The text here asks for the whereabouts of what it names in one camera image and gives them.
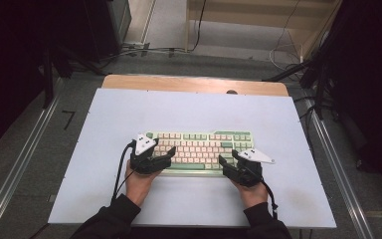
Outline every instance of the forearm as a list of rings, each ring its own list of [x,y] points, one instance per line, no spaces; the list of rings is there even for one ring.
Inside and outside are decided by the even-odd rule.
[[[140,208],[121,194],[110,207],[103,207],[87,220],[71,237],[90,239],[109,239],[122,237],[129,233],[130,224]]]
[[[251,229],[247,232],[248,237],[250,239],[291,239],[285,225],[281,221],[274,219],[269,213],[268,206],[269,204],[264,202],[244,210],[251,225]]]

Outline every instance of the person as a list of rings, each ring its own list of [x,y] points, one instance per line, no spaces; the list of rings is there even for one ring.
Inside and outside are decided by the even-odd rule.
[[[81,225],[71,238],[112,239],[126,237],[130,232],[132,220],[141,211],[140,206],[150,191],[152,181],[160,172],[149,175],[132,172],[128,161],[125,177],[132,174],[125,182],[125,195],[120,194],[109,207],[102,207],[95,216]],[[245,187],[234,181],[232,183],[240,192],[246,208],[244,213],[251,226],[247,231],[248,238],[291,238],[285,225],[274,219],[269,213],[269,195],[261,183],[253,187]]]

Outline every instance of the space bar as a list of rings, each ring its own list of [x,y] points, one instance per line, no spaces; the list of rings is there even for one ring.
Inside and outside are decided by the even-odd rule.
[[[204,170],[204,164],[200,163],[172,163],[169,169],[181,169],[181,170]]]

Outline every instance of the mechanical keyboard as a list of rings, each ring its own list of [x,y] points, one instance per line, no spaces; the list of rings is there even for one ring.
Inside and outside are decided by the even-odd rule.
[[[148,131],[146,136],[159,138],[153,156],[164,155],[171,147],[176,146],[171,166],[164,169],[161,175],[222,176],[219,154],[228,163],[236,166],[232,149],[240,152],[254,147],[253,136],[249,131]]]

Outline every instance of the hand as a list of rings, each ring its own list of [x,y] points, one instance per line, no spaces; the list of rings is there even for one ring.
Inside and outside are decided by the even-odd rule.
[[[151,174],[139,174],[138,172],[132,172],[129,166],[129,160],[126,163],[125,178],[127,178],[131,173],[130,177],[126,180],[126,197],[129,198],[135,205],[141,207],[144,202],[145,197],[150,191],[151,182],[153,179],[159,175],[161,172],[153,172]]]
[[[245,208],[250,208],[262,202],[267,202],[269,198],[268,191],[262,183],[258,183],[252,187],[246,187],[231,180],[232,183],[238,188],[241,194]]]

